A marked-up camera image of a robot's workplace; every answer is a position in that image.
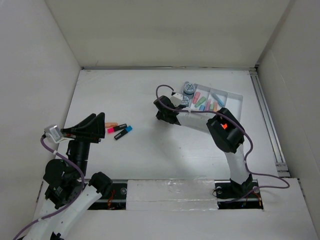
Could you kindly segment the white divided organizer tray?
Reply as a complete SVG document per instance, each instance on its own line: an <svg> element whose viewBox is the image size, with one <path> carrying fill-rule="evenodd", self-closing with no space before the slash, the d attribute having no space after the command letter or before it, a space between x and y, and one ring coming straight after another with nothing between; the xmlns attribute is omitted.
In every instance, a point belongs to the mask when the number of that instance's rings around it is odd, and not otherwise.
<svg viewBox="0 0 320 240"><path fill-rule="evenodd" d="M228 91L224 91L224 90L215 89L215 88L204 86L204 85L197 84L197 83L193 83L193 84L196 87L196 90L193 95L184 95L183 94L183 87L184 86L182 87L181 93L183 96L187 96L190 100L189 107L185 107L185 109L195 111L195 113L180 112L177 115L177 119L178 119L180 125L182 125L184 127L189 127L191 129L195 129L195 130L198 130L201 132L205 132L205 133L209 132L208 127L207 127L207 122L209 119L213 118L215 115L213 113L209 113L209 112L213 112L213 111L210 111L210 110L201 111L201 110L199 110L200 107L197 107L197 108L195 107L195 105L193 104L193 98L194 98L194 95L196 92L201 93L199 99L201 97L206 98L206 101L202 104L205 107L206 107L206 103L209 99L211 100L210 104L213 104L214 101L217 101L212 96L212 93L217 94L218 97L224 103L223 107L221 107L218 104L218 110L220 110L221 108L227 108L238 121L241 119L242 105L243 105L243 99L244 99L242 95L228 92Z"/></svg>

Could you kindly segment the pink cap black highlighter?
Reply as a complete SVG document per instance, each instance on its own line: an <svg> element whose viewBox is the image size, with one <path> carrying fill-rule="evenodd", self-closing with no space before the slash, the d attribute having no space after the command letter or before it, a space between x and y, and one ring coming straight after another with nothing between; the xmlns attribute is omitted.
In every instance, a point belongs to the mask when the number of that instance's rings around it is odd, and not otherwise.
<svg viewBox="0 0 320 240"><path fill-rule="evenodd" d="M117 126L113 126L113 127L110 127L110 128L107 129L107 133L111 134L111 133L123 130L125 128L127 128L127 124L126 123L125 124L121 124L121 125L117 125Z"/></svg>

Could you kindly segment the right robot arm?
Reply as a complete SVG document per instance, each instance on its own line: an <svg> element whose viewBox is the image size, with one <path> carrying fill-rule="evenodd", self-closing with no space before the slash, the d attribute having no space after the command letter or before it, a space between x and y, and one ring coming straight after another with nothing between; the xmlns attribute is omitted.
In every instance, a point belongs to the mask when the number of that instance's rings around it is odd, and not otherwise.
<svg viewBox="0 0 320 240"><path fill-rule="evenodd" d="M156 118L173 125L188 127L210 134L215 145L224 152L230 171L230 195L227 198L240 198L253 187L252 174L246 169L243 143L244 128L225 107L212 113L195 113L187 107L175 106L173 98L161 96L153 104L157 107Z"/></svg>

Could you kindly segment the blue patterned tape roll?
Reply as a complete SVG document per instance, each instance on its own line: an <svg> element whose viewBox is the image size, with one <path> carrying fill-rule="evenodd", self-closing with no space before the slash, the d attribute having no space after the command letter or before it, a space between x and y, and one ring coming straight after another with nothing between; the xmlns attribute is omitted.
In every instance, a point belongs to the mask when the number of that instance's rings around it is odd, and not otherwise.
<svg viewBox="0 0 320 240"><path fill-rule="evenodd" d="M185 82L183 85L183 94L186 96L192 96L196 91L196 86L191 82Z"/></svg>

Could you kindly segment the green cap clear marker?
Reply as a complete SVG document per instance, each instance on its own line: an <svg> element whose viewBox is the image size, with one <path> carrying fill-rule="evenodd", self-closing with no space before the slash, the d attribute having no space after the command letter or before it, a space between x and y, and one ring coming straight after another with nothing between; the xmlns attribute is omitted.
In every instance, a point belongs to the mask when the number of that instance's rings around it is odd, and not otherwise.
<svg viewBox="0 0 320 240"><path fill-rule="evenodd" d="M214 104L213 103L210 104L209 110L212 111L212 112L214 111Z"/></svg>

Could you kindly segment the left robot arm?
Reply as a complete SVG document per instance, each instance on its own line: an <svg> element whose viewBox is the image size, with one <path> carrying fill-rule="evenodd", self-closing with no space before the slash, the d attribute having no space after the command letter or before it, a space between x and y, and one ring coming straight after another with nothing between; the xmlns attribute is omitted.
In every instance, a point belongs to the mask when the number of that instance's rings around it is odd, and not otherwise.
<svg viewBox="0 0 320 240"><path fill-rule="evenodd" d="M25 240L64 240L74 223L98 199L107 198L113 181L103 172L85 183L91 144L106 135L105 114L92 113L80 123L59 129L44 129L40 142L55 158L45 167L48 184L40 217L29 226Z"/></svg>

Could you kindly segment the purple translucent marker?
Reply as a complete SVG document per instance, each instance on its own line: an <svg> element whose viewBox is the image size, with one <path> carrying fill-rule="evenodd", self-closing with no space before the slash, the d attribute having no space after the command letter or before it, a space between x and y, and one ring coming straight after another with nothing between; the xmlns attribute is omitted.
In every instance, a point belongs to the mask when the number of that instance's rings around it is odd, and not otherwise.
<svg viewBox="0 0 320 240"><path fill-rule="evenodd" d="M211 105L211 100L209 99L206 103L206 106L205 106L205 111L208 111L210 109L210 105Z"/></svg>

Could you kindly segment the green eraser case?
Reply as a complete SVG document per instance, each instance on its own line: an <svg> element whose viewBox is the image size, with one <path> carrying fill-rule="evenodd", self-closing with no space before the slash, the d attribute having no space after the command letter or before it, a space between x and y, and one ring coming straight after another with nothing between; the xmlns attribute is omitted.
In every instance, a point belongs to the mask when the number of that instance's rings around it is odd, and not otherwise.
<svg viewBox="0 0 320 240"><path fill-rule="evenodd" d="M204 96L202 96L202 97L196 102L196 104L194 105L194 107L195 107L195 108L200 107L206 100L207 100L207 98L204 97Z"/></svg>

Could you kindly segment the blue cap black highlighter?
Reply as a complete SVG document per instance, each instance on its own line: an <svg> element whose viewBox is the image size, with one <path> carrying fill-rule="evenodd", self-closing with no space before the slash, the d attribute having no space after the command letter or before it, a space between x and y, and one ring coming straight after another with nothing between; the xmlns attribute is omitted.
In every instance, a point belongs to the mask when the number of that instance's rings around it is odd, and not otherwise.
<svg viewBox="0 0 320 240"><path fill-rule="evenodd" d="M125 129L123 129L120 133L118 133L117 135L114 136L114 139L117 141L120 138L122 138L123 136L125 136L126 134L128 134L133 128L129 125L127 126Z"/></svg>

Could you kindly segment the aluminium frame profile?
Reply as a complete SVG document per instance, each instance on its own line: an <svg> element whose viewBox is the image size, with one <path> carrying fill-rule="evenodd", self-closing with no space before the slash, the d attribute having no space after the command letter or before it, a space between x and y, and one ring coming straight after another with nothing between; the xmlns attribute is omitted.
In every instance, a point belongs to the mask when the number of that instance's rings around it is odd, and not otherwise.
<svg viewBox="0 0 320 240"><path fill-rule="evenodd" d="M267 129L278 175L280 178L291 178L256 68L250 68L249 75Z"/></svg>

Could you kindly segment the orange cap black highlighter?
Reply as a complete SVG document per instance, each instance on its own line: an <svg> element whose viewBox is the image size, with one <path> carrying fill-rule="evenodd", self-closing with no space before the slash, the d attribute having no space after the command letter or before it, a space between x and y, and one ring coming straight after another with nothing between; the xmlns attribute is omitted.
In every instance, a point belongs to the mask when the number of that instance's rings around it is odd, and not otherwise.
<svg viewBox="0 0 320 240"><path fill-rule="evenodd" d="M221 126L222 126L223 129L226 129L228 127L226 123L222 124Z"/></svg>

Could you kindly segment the blue cap clear marker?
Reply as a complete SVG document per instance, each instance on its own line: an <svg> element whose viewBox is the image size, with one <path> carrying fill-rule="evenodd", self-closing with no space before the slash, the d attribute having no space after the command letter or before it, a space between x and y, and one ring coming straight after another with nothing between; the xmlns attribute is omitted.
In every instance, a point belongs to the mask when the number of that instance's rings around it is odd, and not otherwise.
<svg viewBox="0 0 320 240"><path fill-rule="evenodd" d="M218 104L219 104L221 107L224 106L224 102L218 97L217 94L212 93L211 95L217 100Z"/></svg>

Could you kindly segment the metal mounting rail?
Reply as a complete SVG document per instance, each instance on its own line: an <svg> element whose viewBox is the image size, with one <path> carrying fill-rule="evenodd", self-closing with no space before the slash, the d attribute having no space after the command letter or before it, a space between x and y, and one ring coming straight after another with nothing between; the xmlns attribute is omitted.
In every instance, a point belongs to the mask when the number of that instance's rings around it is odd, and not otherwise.
<svg viewBox="0 0 320 240"><path fill-rule="evenodd" d="M118 180L90 210L213 211L262 210L258 191L236 195L229 180Z"/></svg>

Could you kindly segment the yellow cap translucent marker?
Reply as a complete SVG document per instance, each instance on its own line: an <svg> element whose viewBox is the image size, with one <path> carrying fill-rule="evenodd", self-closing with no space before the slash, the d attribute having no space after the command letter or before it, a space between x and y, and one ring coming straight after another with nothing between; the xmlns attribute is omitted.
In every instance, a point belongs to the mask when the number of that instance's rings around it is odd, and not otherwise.
<svg viewBox="0 0 320 240"><path fill-rule="evenodd" d="M219 106L218 102L217 102L217 101L214 101L214 102L213 102L213 111L214 111L214 112L217 112L217 111L218 111L218 106Z"/></svg>

